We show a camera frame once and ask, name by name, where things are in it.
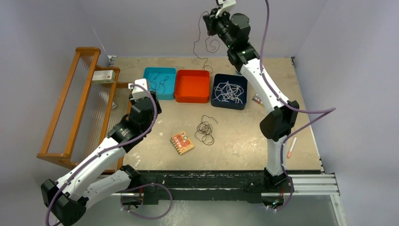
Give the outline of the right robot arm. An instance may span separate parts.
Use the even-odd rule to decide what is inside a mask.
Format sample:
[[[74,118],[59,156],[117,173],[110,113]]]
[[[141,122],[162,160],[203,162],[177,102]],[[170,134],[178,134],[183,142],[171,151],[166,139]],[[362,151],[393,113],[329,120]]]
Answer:
[[[207,33],[217,35],[227,46],[230,63],[247,79],[260,97],[268,115],[260,122],[260,130],[267,139],[267,163],[264,173],[265,188],[271,192],[282,187],[285,172],[284,143],[297,119],[297,101],[290,101],[268,75],[260,55],[249,42],[249,18],[241,13],[230,15],[214,8],[203,16]]]

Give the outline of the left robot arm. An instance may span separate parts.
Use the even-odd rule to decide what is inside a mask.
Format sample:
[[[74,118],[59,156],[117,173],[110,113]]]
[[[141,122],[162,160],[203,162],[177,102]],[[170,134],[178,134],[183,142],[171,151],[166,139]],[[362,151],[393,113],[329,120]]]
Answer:
[[[140,188],[140,174],[130,165],[98,180],[112,162],[127,154],[150,133],[161,107],[156,94],[132,98],[130,113],[113,126],[100,145],[77,167],[56,181],[47,179],[41,193],[47,212],[45,224],[53,214],[57,225],[72,226],[85,212],[112,193]]]

